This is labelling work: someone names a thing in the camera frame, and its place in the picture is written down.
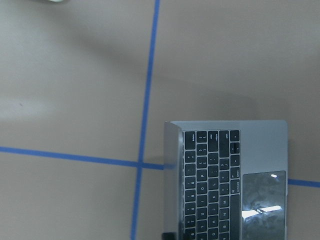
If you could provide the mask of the silver grey laptop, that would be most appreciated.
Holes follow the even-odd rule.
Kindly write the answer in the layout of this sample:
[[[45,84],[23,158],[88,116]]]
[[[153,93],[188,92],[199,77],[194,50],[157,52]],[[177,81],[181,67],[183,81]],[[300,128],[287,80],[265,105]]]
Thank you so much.
[[[164,240],[285,240],[283,120],[164,124]]]

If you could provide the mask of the white desk lamp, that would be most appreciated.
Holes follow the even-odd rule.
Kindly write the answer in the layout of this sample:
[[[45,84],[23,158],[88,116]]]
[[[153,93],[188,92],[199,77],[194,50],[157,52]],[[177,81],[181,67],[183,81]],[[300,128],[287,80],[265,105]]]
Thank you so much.
[[[50,2],[50,3],[53,3],[53,4],[61,4],[61,3],[68,2],[69,0],[38,0],[38,1]]]

